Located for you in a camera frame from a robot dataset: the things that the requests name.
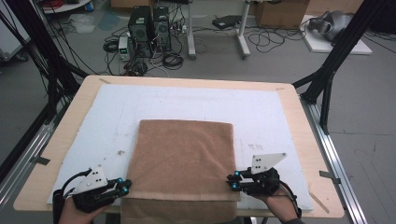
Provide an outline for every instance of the wooden table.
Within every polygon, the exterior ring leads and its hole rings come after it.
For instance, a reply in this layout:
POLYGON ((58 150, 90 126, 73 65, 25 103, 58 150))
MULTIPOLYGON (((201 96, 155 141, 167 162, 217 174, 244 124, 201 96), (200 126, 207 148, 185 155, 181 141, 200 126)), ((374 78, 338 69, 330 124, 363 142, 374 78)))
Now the wooden table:
MULTIPOLYGON (((42 154, 42 157, 49 159, 50 163, 35 166, 14 203, 16 210, 52 210, 51 204, 47 204, 47 199, 52 193, 52 187, 56 181, 64 156, 74 142, 78 128, 88 113, 96 93, 102 85, 106 84, 277 91, 314 204, 314 210, 303 213, 303 217, 342 217, 344 215, 343 206, 340 203, 332 180, 319 176, 319 171, 327 172, 328 169, 298 94, 292 85, 284 83, 108 76, 89 76, 85 78, 42 154)), ((107 212, 119 213, 120 208, 112 206, 107 209, 107 212)), ((241 217, 272 216, 268 210, 251 209, 238 210, 237 214, 241 217)))

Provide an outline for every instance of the white desk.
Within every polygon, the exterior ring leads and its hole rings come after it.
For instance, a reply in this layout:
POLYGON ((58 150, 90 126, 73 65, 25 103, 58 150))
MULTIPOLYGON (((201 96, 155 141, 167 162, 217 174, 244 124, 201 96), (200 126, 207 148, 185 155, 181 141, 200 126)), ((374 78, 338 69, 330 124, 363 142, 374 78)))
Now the white desk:
MULTIPOLYGON (((248 17, 248 9, 250 8, 250 0, 244 1, 244 8, 242 10, 242 20, 240 29, 236 30, 236 37, 238 38, 239 44, 242 48, 242 58, 245 59, 246 57, 250 56, 250 51, 248 49, 247 41, 244 37, 245 26, 247 23, 248 17)), ((189 29, 187 35, 187 41, 189 45, 189 57, 193 60, 196 59, 195 54, 195 45, 194 45, 194 36, 192 34, 192 10, 191 10, 192 0, 189 0, 189 29)))

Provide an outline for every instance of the concrete floor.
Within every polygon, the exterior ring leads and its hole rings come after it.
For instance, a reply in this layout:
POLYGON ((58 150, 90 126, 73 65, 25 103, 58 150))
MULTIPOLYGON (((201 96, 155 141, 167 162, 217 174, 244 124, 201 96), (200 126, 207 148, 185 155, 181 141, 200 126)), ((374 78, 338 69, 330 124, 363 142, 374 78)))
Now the concrete floor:
MULTIPOLYGON (((78 9, 61 13, 65 21, 70 13, 85 13, 78 9)), ((106 4, 90 15, 95 17, 93 34, 69 33, 70 46, 95 72, 106 70, 102 46, 106 37, 127 24, 122 13, 110 10, 106 4)), ((212 27, 210 18, 196 19, 194 24, 212 27)), ((333 81, 329 131, 349 181, 357 195, 368 223, 396 222, 396 57, 395 53, 365 38, 363 42, 373 51, 370 56, 349 55, 333 81)), ((373 40, 396 50, 396 43, 378 37, 373 40)), ((248 42, 251 56, 242 60, 233 33, 195 33, 197 59, 187 57, 185 36, 180 38, 185 59, 178 70, 152 69, 147 77, 200 78, 292 83, 315 72, 328 56, 312 53, 303 40, 287 40, 281 47, 260 53, 248 42)), ((81 68, 91 71, 83 64, 81 68)), ((110 68, 122 72, 123 63, 116 56, 110 68)), ((302 93, 306 86, 297 92, 302 93)), ((47 102, 45 88, 35 65, 10 62, 0 67, 0 162, 18 143, 47 102)), ((20 183, 0 212, 2 223, 50 223, 51 213, 15 211, 13 200, 21 189, 20 183)), ((305 218, 306 223, 349 223, 340 219, 305 218)), ((97 223, 104 222, 99 217, 97 223)), ((268 223, 278 223, 270 218, 268 223)))

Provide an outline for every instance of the brown towel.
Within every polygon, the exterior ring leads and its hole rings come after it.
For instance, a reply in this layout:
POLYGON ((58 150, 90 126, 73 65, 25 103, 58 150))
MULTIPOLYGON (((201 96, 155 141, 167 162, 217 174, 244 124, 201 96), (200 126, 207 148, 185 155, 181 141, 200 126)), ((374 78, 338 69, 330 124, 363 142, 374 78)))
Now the brown towel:
POLYGON ((231 220, 240 196, 225 180, 234 170, 232 124, 142 120, 127 175, 134 184, 122 200, 121 219, 231 220))

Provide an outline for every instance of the cardboard box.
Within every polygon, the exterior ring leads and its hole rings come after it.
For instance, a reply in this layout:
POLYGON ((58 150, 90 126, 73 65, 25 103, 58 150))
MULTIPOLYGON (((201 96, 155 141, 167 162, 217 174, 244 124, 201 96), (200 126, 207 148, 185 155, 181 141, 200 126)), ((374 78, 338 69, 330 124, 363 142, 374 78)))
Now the cardboard box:
POLYGON ((284 0, 279 4, 259 3, 257 25, 266 28, 299 29, 310 0, 284 0))
POLYGON ((326 11, 340 10, 344 13, 356 13, 363 0, 311 0, 306 15, 323 15, 326 11))
POLYGON ((111 0, 111 7, 132 8, 136 6, 150 6, 153 8, 155 0, 111 0))
POLYGON ((258 2, 251 2, 250 7, 248 8, 248 15, 256 15, 258 2))

